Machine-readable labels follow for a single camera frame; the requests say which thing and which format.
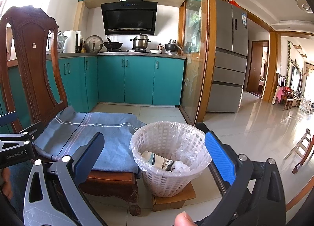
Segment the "person's right hand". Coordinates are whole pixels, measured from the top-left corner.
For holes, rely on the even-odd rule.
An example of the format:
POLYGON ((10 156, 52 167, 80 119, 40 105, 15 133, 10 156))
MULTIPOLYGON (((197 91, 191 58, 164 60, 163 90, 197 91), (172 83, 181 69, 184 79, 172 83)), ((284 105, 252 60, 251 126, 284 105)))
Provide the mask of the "person's right hand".
POLYGON ((192 218, 185 212, 179 213, 174 221, 174 226, 197 226, 192 218))

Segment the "person's left hand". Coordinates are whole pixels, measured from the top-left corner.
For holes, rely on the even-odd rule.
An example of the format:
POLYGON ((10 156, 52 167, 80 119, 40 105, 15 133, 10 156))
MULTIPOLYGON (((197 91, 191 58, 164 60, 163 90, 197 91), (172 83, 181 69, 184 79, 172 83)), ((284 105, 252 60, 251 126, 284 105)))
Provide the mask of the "person's left hand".
POLYGON ((8 167, 4 168, 1 172, 1 178, 3 180, 2 192, 8 199, 11 199, 13 196, 10 175, 10 169, 8 167))

